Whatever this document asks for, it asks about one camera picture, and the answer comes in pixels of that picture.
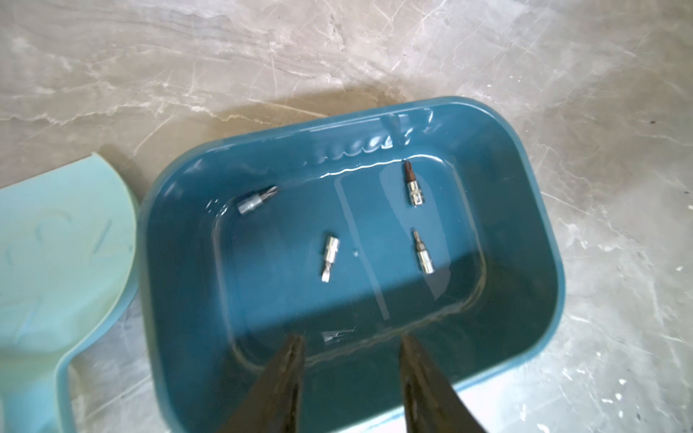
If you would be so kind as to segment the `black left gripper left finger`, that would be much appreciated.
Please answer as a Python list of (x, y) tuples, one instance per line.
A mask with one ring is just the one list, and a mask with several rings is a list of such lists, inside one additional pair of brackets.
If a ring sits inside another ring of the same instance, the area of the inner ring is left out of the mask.
[(245, 400), (220, 432), (297, 432), (302, 402), (306, 340), (291, 335), (265, 366)]

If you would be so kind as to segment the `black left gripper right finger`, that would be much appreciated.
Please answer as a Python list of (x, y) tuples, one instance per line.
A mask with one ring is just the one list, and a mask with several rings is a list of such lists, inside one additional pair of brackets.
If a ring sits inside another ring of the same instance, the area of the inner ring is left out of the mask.
[(402, 337), (399, 362), (405, 422), (409, 432), (485, 430), (414, 335)]

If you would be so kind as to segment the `chrome bit slim tip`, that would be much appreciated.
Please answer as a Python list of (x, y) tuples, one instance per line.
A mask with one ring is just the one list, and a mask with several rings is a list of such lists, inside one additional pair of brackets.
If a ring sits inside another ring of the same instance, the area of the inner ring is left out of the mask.
[(424, 274), (433, 274), (435, 272), (435, 267), (431, 260), (431, 256), (426, 245), (420, 238), (420, 234), (417, 230), (413, 229), (413, 238), (415, 243), (415, 252), (417, 254), (418, 262), (422, 272)]

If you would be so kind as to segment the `chrome blade bit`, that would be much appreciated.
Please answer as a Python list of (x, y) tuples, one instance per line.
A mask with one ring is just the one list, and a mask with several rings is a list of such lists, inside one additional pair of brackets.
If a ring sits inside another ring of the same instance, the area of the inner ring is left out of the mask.
[(335, 236), (328, 236), (323, 254), (323, 269), (321, 274), (321, 281), (323, 283), (328, 283), (330, 281), (332, 268), (338, 252), (339, 239)]

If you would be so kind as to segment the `chrome bit fluted tip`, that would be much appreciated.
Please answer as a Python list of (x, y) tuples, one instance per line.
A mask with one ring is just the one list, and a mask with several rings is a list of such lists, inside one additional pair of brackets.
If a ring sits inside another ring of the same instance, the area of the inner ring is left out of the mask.
[(236, 205), (237, 210), (240, 215), (253, 212), (259, 207), (263, 206), (267, 200), (273, 198), (277, 193), (278, 187), (276, 185), (272, 185), (266, 189), (263, 189), (262, 191), (258, 191), (257, 193), (248, 196), (247, 198), (243, 198)]

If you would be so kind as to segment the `chrome bit with brown tip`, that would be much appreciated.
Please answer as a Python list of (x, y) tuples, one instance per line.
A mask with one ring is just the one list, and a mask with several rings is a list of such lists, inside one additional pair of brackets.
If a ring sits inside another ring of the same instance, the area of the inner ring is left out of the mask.
[(413, 207), (421, 206), (425, 199), (410, 161), (404, 162), (404, 177), (411, 205)]

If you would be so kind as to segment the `teal plastic storage box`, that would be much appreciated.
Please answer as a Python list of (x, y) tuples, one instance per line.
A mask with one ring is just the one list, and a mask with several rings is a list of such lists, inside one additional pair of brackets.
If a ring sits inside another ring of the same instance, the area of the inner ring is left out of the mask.
[[(272, 185), (273, 198), (239, 214)], [(217, 430), (291, 335), (307, 342), (301, 431), (394, 430), (402, 335), (463, 390), (539, 354), (566, 298), (519, 136), (465, 97), (198, 146), (153, 183), (138, 232), (153, 383), (174, 432)], [(339, 252), (323, 283), (328, 236)]]

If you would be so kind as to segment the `light blue dustpan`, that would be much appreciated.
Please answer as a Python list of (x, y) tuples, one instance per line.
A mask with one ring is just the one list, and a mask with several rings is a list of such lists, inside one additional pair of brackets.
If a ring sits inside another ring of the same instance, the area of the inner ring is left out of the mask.
[(68, 369), (138, 289), (138, 203), (100, 155), (1, 190), (1, 429), (72, 432)]

